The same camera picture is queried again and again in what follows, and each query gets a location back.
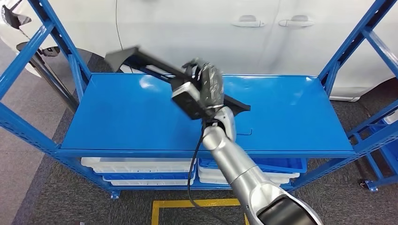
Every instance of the black cable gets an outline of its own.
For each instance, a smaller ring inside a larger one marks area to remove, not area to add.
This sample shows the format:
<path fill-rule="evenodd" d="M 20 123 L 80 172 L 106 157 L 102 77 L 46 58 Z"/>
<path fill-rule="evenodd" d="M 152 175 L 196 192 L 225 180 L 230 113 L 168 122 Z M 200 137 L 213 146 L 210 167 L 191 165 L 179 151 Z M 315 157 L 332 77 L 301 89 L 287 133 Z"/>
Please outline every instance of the black cable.
<path fill-rule="evenodd" d="M 230 225 L 224 218 L 219 217 L 218 215 L 214 214 L 212 211 L 210 211 L 210 210 L 208 210 L 206 208 L 203 208 L 200 205 L 198 205 L 191 197 L 191 174 L 192 174 L 192 169 L 193 169 L 193 164 L 194 164 L 193 162 L 196 159 L 196 155 L 198 154 L 199 146 L 200 146 L 200 144 L 202 143 L 202 140 L 203 140 L 203 134 L 204 134 L 204 131 L 205 131 L 205 126 L 203 126 L 203 125 L 204 125 L 204 122 L 202 122 L 202 132 L 200 134 L 200 138 L 199 138 L 198 144 L 196 145 L 195 152 L 193 153 L 193 156 L 192 156 L 191 166 L 189 167 L 189 173 L 188 173 L 188 198 L 189 198 L 189 201 L 192 203 L 192 205 L 194 205 L 197 209 L 202 210 L 203 212 L 205 212 L 205 213 L 209 214 L 210 216 L 220 220 L 222 223 L 224 223 L 226 225 Z"/>
<path fill-rule="evenodd" d="M 220 111 L 222 108 L 226 107 L 227 105 L 222 105 L 220 108 L 218 108 L 209 118 L 213 119 L 214 116 L 218 113 L 218 111 Z"/>

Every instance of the car door handle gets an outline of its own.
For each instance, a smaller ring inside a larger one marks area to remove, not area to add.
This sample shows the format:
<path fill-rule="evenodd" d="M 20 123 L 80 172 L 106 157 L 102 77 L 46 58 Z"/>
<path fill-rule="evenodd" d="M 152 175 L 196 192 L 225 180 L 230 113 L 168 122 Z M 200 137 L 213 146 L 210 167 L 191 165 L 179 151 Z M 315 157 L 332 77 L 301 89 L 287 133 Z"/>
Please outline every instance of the car door handle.
<path fill-rule="evenodd" d="M 315 22 L 306 15 L 295 15 L 289 20 L 279 21 L 278 24 L 283 27 L 309 27 Z"/>
<path fill-rule="evenodd" d="M 242 15 L 237 21 L 233 21 L 231 24 L 237 27 L 253 28 L 265 26 L 265 22 L 258 20 L 254 15 Z"/>

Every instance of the floor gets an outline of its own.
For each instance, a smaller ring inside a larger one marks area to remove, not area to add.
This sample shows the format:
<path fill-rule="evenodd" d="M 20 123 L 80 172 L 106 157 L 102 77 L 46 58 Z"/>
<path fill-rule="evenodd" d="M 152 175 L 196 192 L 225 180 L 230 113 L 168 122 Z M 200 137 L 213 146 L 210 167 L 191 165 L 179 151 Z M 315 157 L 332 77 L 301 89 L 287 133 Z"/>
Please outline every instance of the floor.
<path fill-rule="evenodd" d="M 2 41 L 0 52 L 1 74 L 16 54 Z M 90 56 L 82 53 L 86 61 Z M 65 58 L 47 58 L 47 62 L 73 91 L 74 83 Z M 66 108 L 44 79 L 27 70 L 19 75 L 1 102 L 49 137 L 54 135 Z M 42 152 L 0 129 L 0 224 L 13 221 L 42 158 Z"/>
<path fill-rule="evenodd" d="M 90 55 L 86 55 L 84 58 L 90 59 L 88 65 L 91 69 L 105 69 L 103 62 L 97 57 L 90 58 Z M 72 82 L 66 66 L 59 62 L 58 68 L 54 67 L 54 70 L 56 73 L 63 73 L 59 75 L 65 81 L 69 80 L 70 87 Z M 355 103 L 333 102 L 343 127 L 350 130 L 395 100 L 398 97 L 398 90 L 395 88 L 397 82 L 393 80 L 384 83 Z M 51 89 L 46 87 L 46 83 L 26 72 L 16 81 L 15 88 L 10 90 L 4 103 L 46 135 L 52 136 L 56 142 L 62 141 L 72 118 L 72 114 L 65 110 Z M 75 225 L 85 222 L 86 225 L 147 225 L 151 224 L 153 200 L 187 199 L 186 191 L 125 191 L 122 192 L 121 199 L 114 201 L 106 192 L 51 158 L 43 157 L 12 135 L 2 132 L 0 141 L 0 174 L 6 174 L 0 184 L 0 224 Z M 309 170 L 324 161 L 310 160 Z M 381 187 L 379 192 L 371 193 L 357 184 L 359 178 L 374 178 L 364 159 L 357 160 L 293 194 L 311 205 L 325 225 L 396 224 L 398 185 Z M 233 198 L 234 195 L 231 191 L 194 191 L 193 197 L 214 199 Z M 239 207 L 212 207 L 211 210 L 233 224 L 244 224 L 243 213 Z M 160 210 L 160 224 L 220 223 L 193 208 L 170 208 Z"/>

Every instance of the car door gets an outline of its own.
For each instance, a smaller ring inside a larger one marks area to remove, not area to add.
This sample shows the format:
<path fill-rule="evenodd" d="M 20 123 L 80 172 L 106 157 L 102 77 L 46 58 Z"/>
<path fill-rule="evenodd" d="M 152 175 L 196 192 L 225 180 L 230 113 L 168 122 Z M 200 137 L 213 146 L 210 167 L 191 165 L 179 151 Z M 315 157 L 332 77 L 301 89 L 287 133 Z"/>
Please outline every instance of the car door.
<path fill-rule="evenodd" d="M 283 75 L 318 75 L 374 0 L 281 0 L 277 26 L 258 72 Z M 397 49 L 393 9 L 375 31 L 390 48 Z M 352 100 L 393 77 L 367 41 L 339 70 L 332 96 Z"/>
<path fill-rule="evenodd" d="M 118 0 L 123 48 L 140 45 L 180 67 L 195 57 L 224 73 L 253 73 L 279 0 Z"/>

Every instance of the storage bin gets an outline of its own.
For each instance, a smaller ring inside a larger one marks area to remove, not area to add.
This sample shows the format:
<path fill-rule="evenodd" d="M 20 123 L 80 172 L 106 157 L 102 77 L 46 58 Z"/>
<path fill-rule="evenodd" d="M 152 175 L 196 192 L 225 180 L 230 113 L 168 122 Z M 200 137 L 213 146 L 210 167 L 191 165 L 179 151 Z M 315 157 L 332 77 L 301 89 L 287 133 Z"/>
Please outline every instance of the storage bin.
<path fill-rule="evenodd" d="M 395 116 L 396 118 L 398 118 L 398 113 L 394 113 L 391 116 Z M 393 122 L 396 121 L 396 118 L 390 118 L 389 120 L 387 120 L 386 118 L 384 118 L 383 120 L 379 121 L 378 124 L 391 124 Z M 372 133 L 376 133 L 379 130 L 381 130 L 383 127 L 371 127 L 370 131 Z M 386 145 L 380 147 L 380 152 L 384 157 L 384 160 L 387 162 L 388 166 L 390 167 L 390 169 L 395 172 L 398 173 L 398 140 L 387 140 L 386 141 Z"/>
<path fill-rule="evenodd" d="M 191 158 L 82 157 L 81 164 L 96 173 L 183 173 L 189 172 Z"/>
<path fill-rule="evenodd" d="M 188 172 L 133 172 L 133 173 L 97 173 L 103 180 L 115 186 L 168 186 L 187 185 Z M 196 166 L 192 169 L 191 184 L 196 177 Z"/>
<path fill-rule="evenodd" d="M 263 172 L 271 173 L 305 173 L 306 158 L 254 158 L 253 161 Z M 218 169 L 214 159 L 199 159 L 199 166 L 208 169 Z"/>
<path fill-rule="evenodd" d="M 264 172 L 272 182 L 277 185 L 287 184 L 290 182 L 290 178 L 296 178 L 300 176 L 300 173 L 275 173 L 275 172 Z M 219 169 L 208 169 L 198 166 L 199 181 L 202 183 L 211 184 L 228 184 L 221 170 Z"/>

